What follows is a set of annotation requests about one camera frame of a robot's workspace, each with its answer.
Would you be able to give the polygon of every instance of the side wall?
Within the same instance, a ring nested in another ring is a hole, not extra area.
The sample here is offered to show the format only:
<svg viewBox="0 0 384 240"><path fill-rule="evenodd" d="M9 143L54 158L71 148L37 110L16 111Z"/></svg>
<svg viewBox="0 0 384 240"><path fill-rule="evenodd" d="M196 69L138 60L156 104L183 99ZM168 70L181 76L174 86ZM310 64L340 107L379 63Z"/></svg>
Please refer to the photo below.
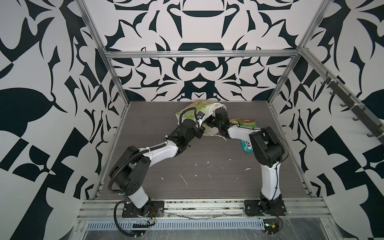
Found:
<svg viewBox="0 0 384 240"><path fill-rule="evenodd" d="M296 49L321 0L84 0L108 51ZM114 59L131 101L268 100L289 57Z"/></svg>
<svg viewBox="0 0 384 240"><path fill-rule="evenodd" d="M0 3L2 239L66 239L124 103L73 0Z"/></svg>
<svg viewBox="0 0 384 240"><path fill-rule="evenodd" d="M309 50L383 119L384 5L335 0ZM301 58L273 102L293 154L345 237L384 237L384 146Z"/></svg>

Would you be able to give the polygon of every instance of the white debris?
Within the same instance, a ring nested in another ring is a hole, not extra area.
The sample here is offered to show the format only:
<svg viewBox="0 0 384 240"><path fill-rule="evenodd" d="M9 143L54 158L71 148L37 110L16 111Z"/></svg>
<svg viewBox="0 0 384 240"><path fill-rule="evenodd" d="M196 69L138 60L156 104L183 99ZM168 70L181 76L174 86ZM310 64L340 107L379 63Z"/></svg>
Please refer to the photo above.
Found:
<svg viewBox="0 0 384 240"><path fill-rule="evenodd" d="M180 177L184 180L185 184L188 186L187 182L185 181L185 179L183 178L183 176L181 176L181 174L179 174Z"/></svg>

